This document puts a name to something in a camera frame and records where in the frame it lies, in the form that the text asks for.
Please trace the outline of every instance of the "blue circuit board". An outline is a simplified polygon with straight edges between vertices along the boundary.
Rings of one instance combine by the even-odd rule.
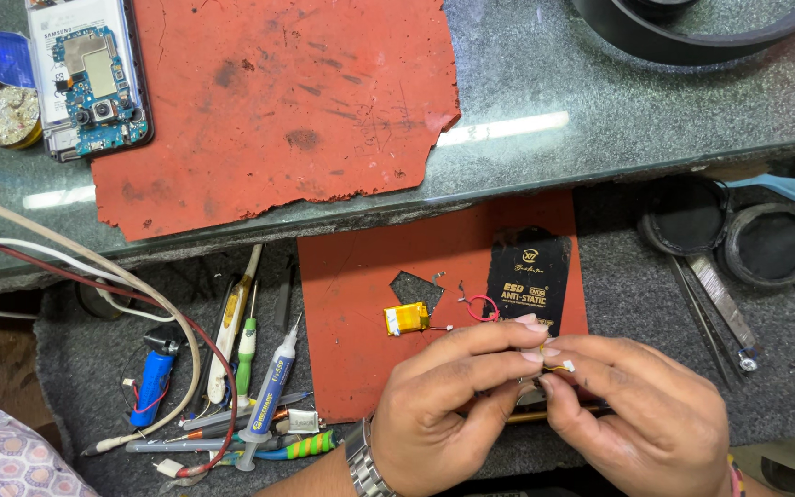
[[[94,47],[101,45],[105,48],[92,52]],[[76,47],[88,52],[81,53]],[[130,145],[146,135],[149,122],[143,110],[132,102],[130,83],[122,59],[116,53],[115,36],[109,28],[85,28],[59,36],[51,50],[54,61],[64,64],[67,69],[70,69],[68,58],[71,58],[73,68],[77,66],[77,60],[84,61],[79,63],[83,70],[70,73],[67,81],[56,81],[58,92],[66,97],[72,127],[77,131],[75,150],[80,156]],[[112,81],[108,80],[106,67]],[[98,85],[96,91],[92,81]]]

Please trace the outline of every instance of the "red wire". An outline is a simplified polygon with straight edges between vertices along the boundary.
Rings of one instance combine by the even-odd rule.
[[[484,299],[484,300],[488,301],[493,306],[493,309],[495,310],[495,313],[492,316],[490,316],[489,318],[484,318],[482,316],[478,316],[478,315],[474,314],[474,312],[471,311],[471,301],[472,300],[476,300],[476,299]],[[465,303],[468,304],[468,314],[471,314],[472,318],[477,319],[478,321],[498,321],[499,320],[499,308],[497,308],[495,306],[495,302],[493,302],[493,299],[487,297],[486,295],[475,295],[474,297],[466,299]]]
[[[133,412],[136,412],[137,414],[143,414],[144,412],[148,411],[149,408],[151,408],[152,406],[156,405],[158,402],[161,401],[161,399],[164,398],[164,395],[166,393],[168,393],[168,388],[170,388],[170,387],[171,387],[171,380],[168,380],[168,382],[164,384],[164,392],[161,392],[161,397],[158,397],[158,399],[156,401],[154,401],[151,404],[149,404],[148,406],[146,406],[146,409],[143,409],[143,410],[137,410],[137,403],[134,403],[133,404]],[[137,402],[139,403],[139,392],[137,392],[137,383],[136,382],[134,382],[134,384],[133,384],[133,394],[137,396]]]
[[[145,301],[145,302],[150,303],[150,304],[152,304],[152,305],[154,305],[156,307],[160,307],[160,308],[164,309],[164,306],[162,306],[156,299],[153,299],[152,297],[147,297],[145,295],[138,294],[138,293],[132,292],[130,290],[125,290],[125,289],[122,289],[122,288],[113,287],[111,285],[106,285],[104,283],[99,283],[99,282],[94,281],[93,279],[89,279],[87,277],[79,276],[78,274],[76,274],[74,272],[59,268],[58,266],[52,266],[52,265],[46,263],[45,261],[37,259],[37,258],[35,258],[35,257],[31,256],[31,255],[24,254],[23,252],[19,252],[19,251],[13,249],[13,248],[8,248],[8,247],[6,247],[4,245],[0,245],[0,252],[2,252],[4,254],[11,255],[12,257],[16,257],[17,259],[20,259],[21,261],[27,262],[27,263],[29,263],[31,265],[39,266],[39,267],[41,267],[42,269],[44,269],[46,271],[53,272],[54,274],[57,274],[57,275],[60,275],[60,276],[63,276],[63,277],[68,277],[68,278],[73,279],[75,281],[78,281],[80,283],[84,283],[85,285],[88,285],[89,287],[100,288],[102,290],[106,290],[107,292],[110,292],[110,293],[113,293],[113,294],[119,294],[119,295],[124,295],[124,296],[131,297],[131,298],[135,298],[135,299],[137,299],[139,301]],[[204,340],[205,344],[207,344],[207,346],[210,347],[210,349],[214,351],[214,354],[216,355],[216,358],[219,359],[220,363],[223,364],[223,369],[226,370],[226,378],[229,381],[229,386],[231,387],[233,392],[237,392],[237,388],[235,386],[235,375],[232,373],[231,367],[229,366],[229,361],[226,360],[225,356],[223,356],[223,353],[220,352],[220,348],[216,346],[214,341],[210,339],[210,337],[207,335],[207,333],[205,333],[204,330],[200,326],[198,326],[197,323],[195,323],[192,319],[190,319],[185,314],[183,314],[183,318],[185,319],[185,322],[187,322],[189,324],[189,326],[191,326],[193,328],[193,330],[195,330],[195,333],[198,333],[199,336],[202,337],[202,340]],[[226,448],[228,448],[229,445],[231,444],[231,436],[235,432],[235,419],[236,419],[236,417],[237,417],[237,395],[233,395],[232,396],[231,416],[229,418],[229,431],[226,434],[226,439],[223,442],[223,446],[220,447],[219,452],[216,453],[216,456],[213,459],[211,459],[210,462],[207,462],[205,464],[201,464],[201,465],[198,465],[198,466],[193,466],[191,468],[183,468],[183,469],[181,469],[180,471],[177,472],[177,476],[178,477],[181,477],[181,478],[182,477],[191,477],[191,476],[194,476],[194,475],[197,475],[197,474],[201,474],[201,473],[213,468],[218,462],[220,462],[220,459],[223,459],[223,456],[226,453]]]

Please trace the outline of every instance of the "metal watch strap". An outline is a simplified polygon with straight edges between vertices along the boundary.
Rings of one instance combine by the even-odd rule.
[[[382,481],[370,454],[370,421],[368,416],[355,423],[346,434],[346,462],[358,497],[396,497]]]

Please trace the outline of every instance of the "gray carpet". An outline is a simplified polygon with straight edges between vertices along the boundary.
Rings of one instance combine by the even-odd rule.
[[[766,352],[761,369],[743,382],[734,380],[732,391],[723,385],[712,359],[704,348],[664,256],[640,240],[632,228],[633,205],[640,185],[605,184],[575,191],[579,246],[591,333],[626,336],[658,347],[682,364],[717,384],[725,396],[733,445],[747,445],[795,437],[795,289],[758,292],[728,277],[732,295]],[[758,187],[735,191],[735,206],[757,202],[784,202],[781,197]],[[253,363],[253,390],[268,366],[266,359],[282,337],[267,333],[277,295],[277,275],[288,254],[295,253],[293,241],[270,243],[263,252],[259,274],[259,339]],[[138,271],[159,288],[180,309],[207,330],[214,328],[215,316],[227,276],[247,264],[248,249],[173,264],[149,266]],[[301,309],[301,290],[293,295],[293,317]],[[76,455],[88,444],[114,433],[127,433],[120,421],[127,410],[117,391],[118,376],[127,357],[140,344],[143,333],[152,327],[141,318],[120,318],[105,322],[88,317],[78,306],[71,284],[50,288],[42,304],[42,317],[35,332],[39,338],[38,376],[47,401],[56,413],[63,432],[67,460],[102,495],[156,495],[166,478],[155,472],[152,462],[163,457],[128,455],[123,450],[95,458]],[[734,347],[731,335],[721,327],[723,338]],[[287,392],[311,388],[305,328],[298,343],[297,362]],[[135,378],[142,367],[135,359],[128,377]],[[171,393],[172,406],[188,383],[188,354],[177,360]],[[312,405],[307,399],[303,407]],[[163,436],[178,433],[174,425]],[[206,455],[177,455],[183,463],[200,462]],[[244,495],[281,480],[312,460],[296,462],[260,461],[252,474],[218,468],[186,493],[193,496]],[[546,423],[509,427],[497,442],[477,478],[499,477],[570,467],[584,463]],[[174,489],[169,495],[179,495]]]

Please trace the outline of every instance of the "yellow battery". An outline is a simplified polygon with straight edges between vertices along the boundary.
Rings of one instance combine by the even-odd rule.
[[[421,332],[428,328],[428,309],[424,301],[389,307],[382,310],[382,315],[390,336],[399,337],[401,333]]]

